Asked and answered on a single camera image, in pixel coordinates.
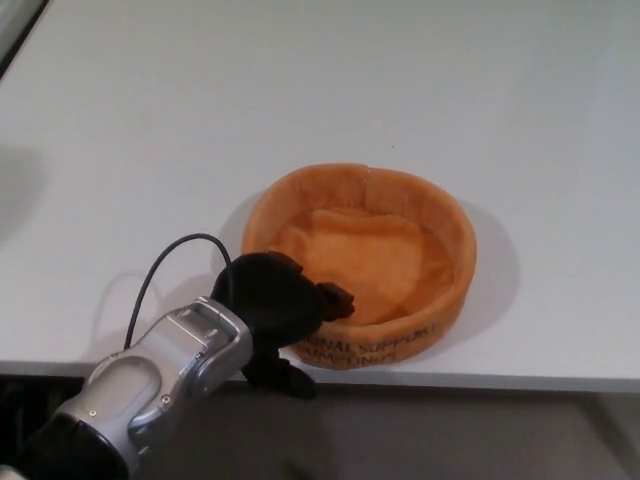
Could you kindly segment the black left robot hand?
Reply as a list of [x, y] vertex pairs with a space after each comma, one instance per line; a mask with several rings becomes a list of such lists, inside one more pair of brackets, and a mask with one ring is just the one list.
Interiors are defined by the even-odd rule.
[[253, 354], [241, 369], [254, 389], [313, 400], [311, 376], [280, 355], [323, 324], [350, 317], [354, 296], [333, 282], [316, 283], [291, 257], [275, 252], [243, 254], [217, 277], [210, 297], [248, 327]]

